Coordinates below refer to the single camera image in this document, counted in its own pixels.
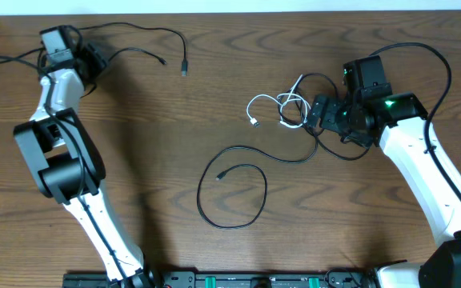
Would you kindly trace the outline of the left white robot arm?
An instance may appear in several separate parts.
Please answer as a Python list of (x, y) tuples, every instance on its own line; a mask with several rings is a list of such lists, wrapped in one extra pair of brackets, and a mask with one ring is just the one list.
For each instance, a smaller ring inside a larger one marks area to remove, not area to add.
[(46, 58), (35, 68), (42, 94), (30, 120), (14, 128), (31, 176), (39, 191), (85, 230), (106, 268), (109, 287), (160, 287), (162, 276), (146, 265), (110, 204), (102, 157), (78, 118), (86, 86), (108, 62), (73, 26), (42, 30), (40, 36)]

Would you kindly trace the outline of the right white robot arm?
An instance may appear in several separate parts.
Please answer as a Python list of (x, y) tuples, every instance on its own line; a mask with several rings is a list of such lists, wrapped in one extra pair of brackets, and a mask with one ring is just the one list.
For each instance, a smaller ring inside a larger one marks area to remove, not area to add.
[(395, 164), (431, 228), (436, 251), (424, 263), (374, 268), (365, 287), (461, 287), (461, 174), (413, 93), (394, 94), (378, 55), (344, 64), (344, 99), (320, 94), (309, 127), (338, 134), (343, 143), (377, 146)]

